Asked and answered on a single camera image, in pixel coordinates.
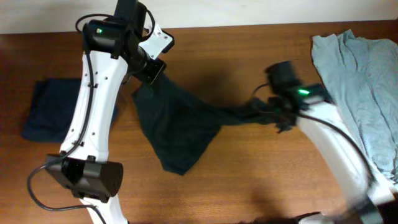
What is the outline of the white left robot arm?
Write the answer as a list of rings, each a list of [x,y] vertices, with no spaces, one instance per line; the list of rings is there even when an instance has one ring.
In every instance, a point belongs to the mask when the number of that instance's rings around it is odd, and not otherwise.
[[[108,159],[109,130],[125,77],[152,84],[164,71],[159,55],[174,38],[138,1],[118,0],[112,16],[96,16],[81,32],[83,72],[67,136],[42,169],[80,200],[94,223],[126,223],[118,192],[123,166]]]

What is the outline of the dark green t-shirt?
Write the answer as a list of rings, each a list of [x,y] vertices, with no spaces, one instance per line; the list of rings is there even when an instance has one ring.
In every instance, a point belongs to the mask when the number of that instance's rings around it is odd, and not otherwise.
[[[185,175],[223,126],[274,124],[288,131],[293,123],[253,97],[245,104],[217,107],[184,90],[165,75],[142,83],[132,94],[142,132],[163,170]]]

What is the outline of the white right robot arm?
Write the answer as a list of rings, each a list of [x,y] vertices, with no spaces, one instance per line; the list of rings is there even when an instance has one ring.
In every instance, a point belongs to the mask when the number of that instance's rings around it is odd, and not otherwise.
[[[397,189],[354,140],[337,105],[321,84],[305,86],[289,61],[265,70],[273,96],[260,113],[274,116],[281,131],[298,127],[317,147],[334,175],[346,209],[270,218],[267,223],[397,223]]]

